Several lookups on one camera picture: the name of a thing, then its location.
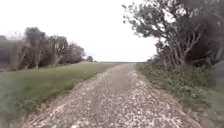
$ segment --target distant tree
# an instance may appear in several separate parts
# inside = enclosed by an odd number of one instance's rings
[[[89,62],[93,62],[93,57],[92,56],[88,56],[86,60],[89,61]]]
[[[66,37],[63,36],[51,36],[49,38],[50,51],[52,54],[52,65],[55,66],[63,57],[63,52],[65,52],[68,47],[68,41]]]
[[[29,44],[32,50],[32,56],[34,58],[35,68],[38,68],[39,63],[43,57],[44,45],[46,45],[47,39],[44,32],[41,32],[37,27],[26,29],[26,42]]]
[[[7,42],[7,38],[4,35],[0,35],[0,43]]]
[[[85,55],[84,49],[76,44],[70,44],[63,53],[63,57],[60,61],[61,64],[73,64],[83,60]]]
[[[29,48],[24,42],[16,42],[11,51],[10,70],[18,70],[25,56],[28,54]]]

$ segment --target overcast sky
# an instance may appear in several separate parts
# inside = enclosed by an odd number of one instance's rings
[[[0,0],[0,35],[36,26],[66,36],[97,61],[145,61],[155,40],[139,38],[122,23],[122,4],[131,0]]]

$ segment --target grass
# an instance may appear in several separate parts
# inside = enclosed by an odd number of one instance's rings
[[[209,82],[208,69],[182,67],[174,70],[147,63],[138,64],[138,69],[154,87],[176,97],[185,112],[191,110],[202,117],[202,126],[224,128],[224,94]]]
[[[185,110],[202,113],[209,108],[206,101],[209,85],[206,70],[192,67],[167,70],[150,64],[141,64],[138,69],[154,86],[174,95]]]
[[[114,65],[116,63],[83,62],[56,68],[0,73],[0,119],[9,121],[34,112],[42,103],[68,92],[77,83]]]

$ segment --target dirt road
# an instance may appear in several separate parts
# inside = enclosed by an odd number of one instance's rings
[[[109,69],[27,120],[24,128],[200,128],[139,75],[134,64]]]

